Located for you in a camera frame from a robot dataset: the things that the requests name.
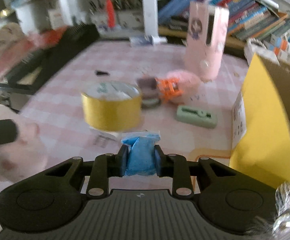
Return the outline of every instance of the pink box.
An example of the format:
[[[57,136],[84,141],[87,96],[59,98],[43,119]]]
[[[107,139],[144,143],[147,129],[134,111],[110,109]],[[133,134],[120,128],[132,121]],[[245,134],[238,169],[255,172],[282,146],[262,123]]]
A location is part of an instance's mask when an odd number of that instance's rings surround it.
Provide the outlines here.
[[[229,10],[190,3],[185,68],[202,80],[217,77],[226,42]]]

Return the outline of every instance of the beige fabric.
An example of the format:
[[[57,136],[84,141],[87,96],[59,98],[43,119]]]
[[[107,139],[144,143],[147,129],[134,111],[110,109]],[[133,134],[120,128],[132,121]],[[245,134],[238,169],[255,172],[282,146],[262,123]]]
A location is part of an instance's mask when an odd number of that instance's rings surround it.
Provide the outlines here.
[[[23,39],[25,34],[17,23],[8,23],[0,29],[0,56],[15,42]]]

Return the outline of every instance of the roll of packing tape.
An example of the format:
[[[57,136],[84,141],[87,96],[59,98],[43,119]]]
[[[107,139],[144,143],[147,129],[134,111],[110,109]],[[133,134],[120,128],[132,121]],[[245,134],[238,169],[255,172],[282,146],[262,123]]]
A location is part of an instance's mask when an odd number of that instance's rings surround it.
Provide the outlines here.
[[[141,93],[127,83],[90,83],[82,92],[85,121],[103,131],[126,131],[141,119]]]

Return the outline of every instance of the ridged gray panel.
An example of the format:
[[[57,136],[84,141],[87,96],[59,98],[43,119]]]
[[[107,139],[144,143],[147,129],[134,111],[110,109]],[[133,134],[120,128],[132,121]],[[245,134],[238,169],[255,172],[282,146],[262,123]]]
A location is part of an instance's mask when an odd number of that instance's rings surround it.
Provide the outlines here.
[[[167,190],[114,190],[90,200],[73,222],[54,231],[24,234],[5,229],[0,240],[242,240],[207,223],[190,201]]]

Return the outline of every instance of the barcode label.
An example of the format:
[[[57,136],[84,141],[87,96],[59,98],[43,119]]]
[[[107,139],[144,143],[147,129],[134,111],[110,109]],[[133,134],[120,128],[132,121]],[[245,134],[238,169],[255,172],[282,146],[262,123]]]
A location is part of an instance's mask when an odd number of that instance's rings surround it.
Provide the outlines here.
[[[247,131],[246,113],[241,92],[238,94],[236,102],[232,107],[232,131],[232,148],[235,148]]]

